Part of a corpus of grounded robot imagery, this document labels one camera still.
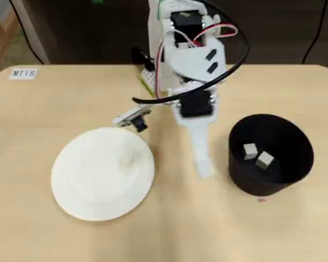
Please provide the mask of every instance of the white plate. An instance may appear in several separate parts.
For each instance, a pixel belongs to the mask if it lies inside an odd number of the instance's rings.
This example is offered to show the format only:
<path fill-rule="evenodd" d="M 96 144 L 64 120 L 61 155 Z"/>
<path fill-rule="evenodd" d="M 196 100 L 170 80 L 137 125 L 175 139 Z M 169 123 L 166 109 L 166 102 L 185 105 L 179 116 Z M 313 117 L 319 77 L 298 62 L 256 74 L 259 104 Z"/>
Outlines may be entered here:
<path fill-rule="evenodd" d="M 147 195 L 154 158 L 137 135 L 101 128 L 73 139 L 57 156 L 51 187 L 68 214 L 87 221 L 120 217 Z"/>

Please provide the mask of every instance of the small block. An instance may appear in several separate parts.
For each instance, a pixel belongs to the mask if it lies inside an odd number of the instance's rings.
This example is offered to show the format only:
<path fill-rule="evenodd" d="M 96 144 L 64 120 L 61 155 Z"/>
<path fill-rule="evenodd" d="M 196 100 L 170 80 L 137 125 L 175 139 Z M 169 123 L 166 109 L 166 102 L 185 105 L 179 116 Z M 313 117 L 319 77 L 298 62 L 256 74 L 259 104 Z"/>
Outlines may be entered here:
<path fill-rule="evenodd" d="M 267 153 L 266 151 L 263 151 L 261 155 L 256 160 L 256 165 L 260 168 L 266 170 L 269 165 L 271 165 L 272 161 L 274 160 L 274 157 Z"/>
<path fill-rule="evenodd" d="M 257 156 L 257 148 L 255 144 L 245 144 L 244 148 L 244 160 L 254 159 Z"/>

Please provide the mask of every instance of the black cable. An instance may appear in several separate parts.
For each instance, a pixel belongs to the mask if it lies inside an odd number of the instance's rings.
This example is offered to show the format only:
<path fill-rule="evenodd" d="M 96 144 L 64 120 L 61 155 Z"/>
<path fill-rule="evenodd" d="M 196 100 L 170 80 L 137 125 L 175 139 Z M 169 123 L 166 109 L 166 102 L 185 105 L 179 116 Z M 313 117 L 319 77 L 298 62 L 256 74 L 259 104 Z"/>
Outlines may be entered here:
<path fill-rule="evenodd" d="M 35 56 L 35 58 L 36 58 L 41 64 L 44 64 L 44 62 L 40 59 L 40 57 L 39 57 L 39 56 L 35 53 L 35 51 L 33 50 L 32 46 L 31 46 L 31 44 L 30 44 L 30 42 L 29 42 L 28 36 L 27 36 L 27 34 L 26 34 L 26 31 L 25 31 L 25 29 L 24 29 L 24 27 L 23 27 L 22 20 L 21 20 L 20 16 L 18 15 L 17 9 L 16 9 L 15 5 L 12 3 L 12 0 L 10 0 L 10 4 L 11 4 L 11 6 L 12 6 L 12 8 L 13 8 L 13 11 L 14 11 L 15 14 L 16 14 L 16 17 L 17 17 L 17 19 L 18 19 L 18 22 L 20 23 L 20 26 L 21 26 L 21 28 L 22 28 L 22 32 L 23 32 L 24 38 L 25 38 L 26 41 L 27 41 L 27 44 L 28 44 L 29 49 L 31 50 L 31 52 L 33 53 L 33 55 Z"/>
<path fill-rule="evenodd" d="M 302 62 L 301 62 L 302 64 L 305 64 L 306 63 L 306 59 L 307 59 L 308 55 L 310 54 L 313 46 L 316 44 L 316 42 L 318 41 L 319 36 L 321 35 L 323 21 L 324 21 L 324 17 L 326 15 L 326 11 L 327 11 L 327 5 L 328 5 L 328 0 L 324 0 L 324 5 L 323 5 L 323 9 L 322 9 L 320 20 L 319 20 L 319 26 L 318 26 L 318 29 L 317 29 L 316 36 L 313 39 L 312 43 L 310 44 L 310 47 L 307 49 L 307 51 L 306 51 L 306 53 L 304 55 L 304 58 L 302 59 Z"/>
<path fill-rule="evenodd" d="M 227 78 L 228 76 L 232 75 L 238 68 L 241 67 L 241 65 L 244 63 L 245 59 L 247 58 L 249 51 L 250 51 L 250 45 L 249 45 L 249 41 L 247 36 L 244 34 L 244 32 L 240 29 L 240 27 L 232 21 L 232 19 L 229 18 L 229 16 L 227 16 L 218 6 L 216 6 L 213 3 L 210 3 L 207 0 L 198 0 L 199 2 L 205 4 L 206 6 L 216 10 L 219 14 L 221 14 L 221 16 L 223 16 L 228 22 L 234 24 L 235 27 L 238 28 L 240 35 L 243 37 L 243 40 L 247 46 L 247 50 L 245 51 L 245 53 L 243 54 L 242 58 L 233 66 L 231 67 L 229 70 L 227 70 L 226 72 L 224 72 L 223 74 L 221 74 L 220 76 L 218 76 L 217 78 L 213 79 L 210 82 L 205 83 L 204 85 L 194 89 L 194 90 L 190 90 L 188 92 L 184 92 L 181 94 L 177 94 L 175 96 L 170 96 L 170 97 L 166 97 L 166 98 L 160 98 L 160 99 L 139 99 L 139 98 L 135 98 L 133 97 L 132 100 L 138 104 L 151 104 L 151 105 L 155 105 L 155 104 L 164 104 L 164 103 L 168 103 L 168 102 L 172 102 L 175 100 L 179 100 L 182 97 L 186 97 L 189 95 L 192 95 L 196 92 L 199 91 L 203 91 L 205 89 L 210 88 L 213 85 L 218 84 L 219 82 L 223 81 L 223 79 Z"/>

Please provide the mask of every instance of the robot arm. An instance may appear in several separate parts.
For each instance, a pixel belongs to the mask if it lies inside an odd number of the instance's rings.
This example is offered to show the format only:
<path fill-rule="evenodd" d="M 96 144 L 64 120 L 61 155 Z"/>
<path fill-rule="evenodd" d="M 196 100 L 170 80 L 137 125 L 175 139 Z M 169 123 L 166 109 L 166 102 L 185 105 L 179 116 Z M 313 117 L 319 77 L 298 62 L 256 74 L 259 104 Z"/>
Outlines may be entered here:
<path fill-rule="evenodd" d="M 176 85 L 163 86 L 162 91 L 167 91 L 171 98 L 179 97 L 170 99 L 169 105 L 177 123 L 189 130 L 198 173 L 201 177 L 208 177 L 213 173 L 208 154 L 208 126 L 216 121 L 218 114 L 216 84 L 220 81 L 217 79 L 233 73 L 226 68 L 225 48 L 216 36 L 219 35 L 218 29 L 206 29 L 219 22 L 220 17 L 210 17 L 204 4 L 191 0 L 160 1 L 158 17 L 164 50 L 164 55 L 158 59 L 161 66 L 165 64 L 171 71 L 170 76 L 165 75 L 165 81 L 168 78 L 177 80 Z M 137 129 L 144 130 L 144 121 L 140 120 L 142 113 L 147 114 L 150 107 L 139 105 L 114 123 L 118 126 L 140 123 L 141 127 L 136 126 Z"/>

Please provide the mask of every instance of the black bin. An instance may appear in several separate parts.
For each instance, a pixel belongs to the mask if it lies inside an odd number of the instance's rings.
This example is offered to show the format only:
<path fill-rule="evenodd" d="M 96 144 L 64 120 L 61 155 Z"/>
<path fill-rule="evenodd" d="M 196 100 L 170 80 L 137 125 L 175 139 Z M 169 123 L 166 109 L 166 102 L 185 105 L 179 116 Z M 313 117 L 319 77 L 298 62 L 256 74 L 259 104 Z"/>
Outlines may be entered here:
<path fill-rule="evenodd" d="M 243 145 L 254 143 L 258 156 L 266 151 L 274 157 L 263 170 L 256 159 L 244 160 Z M 251 115 L 240 120 L 229 137 L 229 172 L 243 191 L 271 195 L 302 180 L 311 171 L 313 148 L 306 135 L 293 123 L 274 115 Z"/>

